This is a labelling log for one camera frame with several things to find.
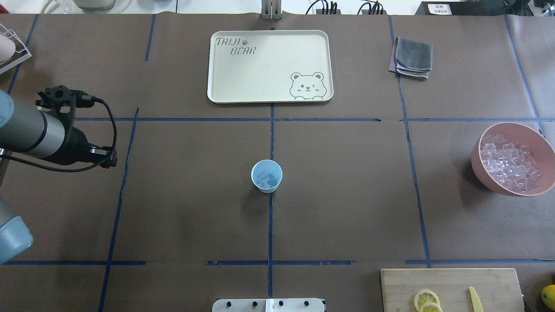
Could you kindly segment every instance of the bear drawing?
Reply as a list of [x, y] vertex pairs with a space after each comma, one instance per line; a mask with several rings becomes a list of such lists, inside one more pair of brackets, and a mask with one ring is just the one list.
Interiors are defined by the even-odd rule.
[[293, 80], [293, 85], [289, 92], [296, 100], [322, 100], [327, 93], [327, 89], [322, 82], [324, 80], [322, 73], [316, 72], [306, 76], [293, 73], [291, 80]]

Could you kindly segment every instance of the dish rack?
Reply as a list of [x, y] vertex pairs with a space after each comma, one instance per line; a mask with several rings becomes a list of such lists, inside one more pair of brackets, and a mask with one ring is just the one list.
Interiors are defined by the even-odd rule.
[[10, 68], [17, 66], [21, 64], [24, 60], [30, 58], [31, 52], [29, 52], [27, 46], [25, 46], [23, 41], [21, 41], [21, 39], [17, 37], [16, 33], [13, 30], [6, 28], [1, 23], [0, 26], [0, 32], [2, 32], [2, 35], [16, 44], [16, 52], [12, 55], [12, 57], [0, 63], [0, 74], [3, 74]]

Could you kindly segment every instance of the knife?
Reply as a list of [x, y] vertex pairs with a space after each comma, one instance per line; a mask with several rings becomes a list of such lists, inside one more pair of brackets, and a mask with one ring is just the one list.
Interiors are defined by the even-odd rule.
[[474, 310], [474, 312], [484, 312], [484, 309], [482, 308], [482, 303], [480, 302], [480, 298], [478, 298], [478, 294], [474, 290], [474, 287], [468, 288], [468, 292], [470, 293], [472, 310]]

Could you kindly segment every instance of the pink bowl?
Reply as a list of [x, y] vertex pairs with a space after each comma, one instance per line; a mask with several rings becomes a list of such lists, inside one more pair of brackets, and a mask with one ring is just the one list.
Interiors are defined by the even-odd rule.
[[[542, 172], [538, 179], [538, 188], [524, 194], [516, 193], [503, 187], [490, 176], [480, 156], [480, 144], [483, 137], [488, 134], [503, 134], [510, 142], [518, 142], [530, 146], [532, 155], [539, 165], [539, 170]], [[512, 122], [497, 123], [487, 128], [476, 142], [476, 145], [474, 145], [474, 150], [472, 151], [472, 169], [478, 180], [494, 192], [517, 197], [541, 195], [552, 189], [555, 185], [555, 151], [553, 151], [551, 144], [543, 136], [530, 127]]]

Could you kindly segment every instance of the gray towel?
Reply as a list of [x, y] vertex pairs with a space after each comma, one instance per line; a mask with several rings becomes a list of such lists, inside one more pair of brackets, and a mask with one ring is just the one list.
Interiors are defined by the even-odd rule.
[[429, 43], [395, 38], [389, 71], [428, 79], [432, 70], [432, 49]]

